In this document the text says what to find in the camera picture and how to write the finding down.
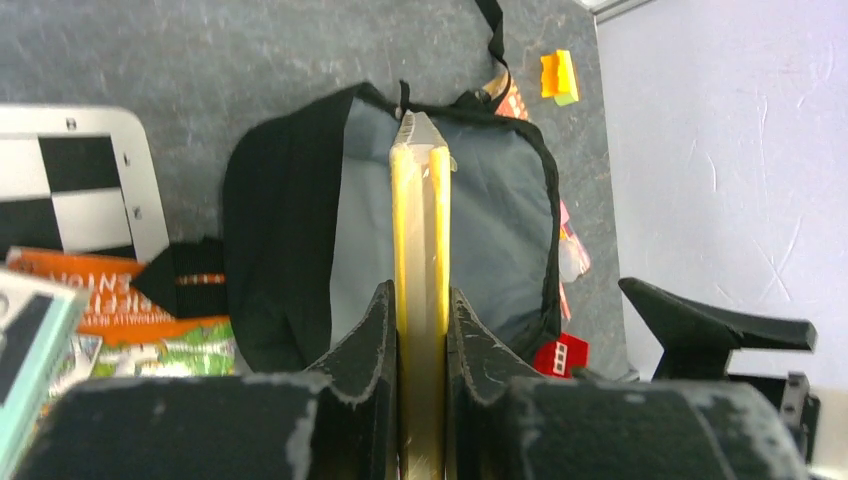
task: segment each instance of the black bag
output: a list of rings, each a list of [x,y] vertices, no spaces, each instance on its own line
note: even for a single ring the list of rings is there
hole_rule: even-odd
[[[505,68],[503,13],[496,0],[476,2]],[[559,181],[541,133],[495,115],[506,92],[469,91],[435,107],[410,103],[403,82],[401,90],[397,105],[368,83],[346,88],[253,128],[236,146],[223,186],[223,270],[235,337],[254,371],[307,367],[393,277],[389,149],[406,110],[426,112],[456,160],[451,285],[531,364],[559,336]],[[169,250],[159,264],[175,265],[171,274],[215,273],[208,252]],[[156,263],[136,286],[161,304]],[[162,306],[178,317],[210,313],[217,287],[207,287],[178,286]]]

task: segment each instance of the teal book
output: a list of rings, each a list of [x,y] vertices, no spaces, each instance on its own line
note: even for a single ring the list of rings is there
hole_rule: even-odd
[[[0,268],[0,480],[32,438],[90,292]]]

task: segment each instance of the gray floor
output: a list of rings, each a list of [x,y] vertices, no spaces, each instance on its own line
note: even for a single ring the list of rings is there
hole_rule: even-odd
[[[507,60],[560,166],[591,273],[569,329],[602,373],[626,369],[600,70],[592,17],[569,0],[502,1]],[[492,76],[473,0],[0,0],[0,101],[109,104],[147,130],[172,239],[219,230],[219,186],[250,126],[368,79],[452,101]],[[539,56],[572,51],[582,100],[539,97]]]

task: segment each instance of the chessboard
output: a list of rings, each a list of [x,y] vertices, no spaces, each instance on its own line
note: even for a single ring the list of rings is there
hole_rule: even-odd
[[[135,115],[0,106],[0,259],[23,246],[146,262],[167,244],[150,150]]]

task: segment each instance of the orange package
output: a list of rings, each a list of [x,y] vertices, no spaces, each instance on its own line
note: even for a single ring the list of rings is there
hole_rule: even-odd
[[[11,270],[92,291],[51,399],[90,377],[233,374],[229,318],[176,320],[130,286],[144,268],[134,260],[13,248],[6,261]]]

